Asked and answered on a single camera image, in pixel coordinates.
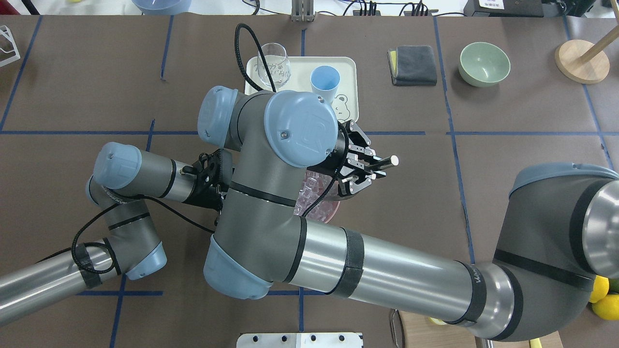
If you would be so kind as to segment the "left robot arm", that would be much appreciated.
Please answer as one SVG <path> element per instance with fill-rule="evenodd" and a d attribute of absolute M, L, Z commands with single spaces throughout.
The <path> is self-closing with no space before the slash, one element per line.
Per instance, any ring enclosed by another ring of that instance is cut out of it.
<path fill-rule="evenodd" d="M 1 278 L 1 324 L 35 313 L 118 275 L 141 279 L 167 257 L 146 202 L 163 200 L 221 211 L 231 183 L 232 154 L 201 153 L 193 164 L 116 142 L 102 147 L 86 192 L 101 209 L 109 235 L 79 242 Z"/>

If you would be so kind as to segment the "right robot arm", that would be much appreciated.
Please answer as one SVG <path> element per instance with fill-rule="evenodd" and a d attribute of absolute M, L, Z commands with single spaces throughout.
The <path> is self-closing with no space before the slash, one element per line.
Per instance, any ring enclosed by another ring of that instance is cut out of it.
<path fill-rule="evenodd" d="M 563 328 L 586 306 L 596 275 L 618 276 L 618 174 L 608 168 L 522 170 L 492 262 L 471 266 L 293 214 L 306 168 L 339 135 L 316 93 L 213 87 L 198 133 L 240 152 L 203 270 L 227 296 L 261 299 L 283 282 L 513 342 Z"/>

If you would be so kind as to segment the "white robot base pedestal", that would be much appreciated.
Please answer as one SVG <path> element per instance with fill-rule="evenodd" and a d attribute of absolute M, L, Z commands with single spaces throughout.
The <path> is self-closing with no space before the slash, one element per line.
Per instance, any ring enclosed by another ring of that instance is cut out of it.
<path fill-rule="evenodd" d="M 248 333 L 236 342 L 237 348 L 363 348 L 361 333 Z"/>

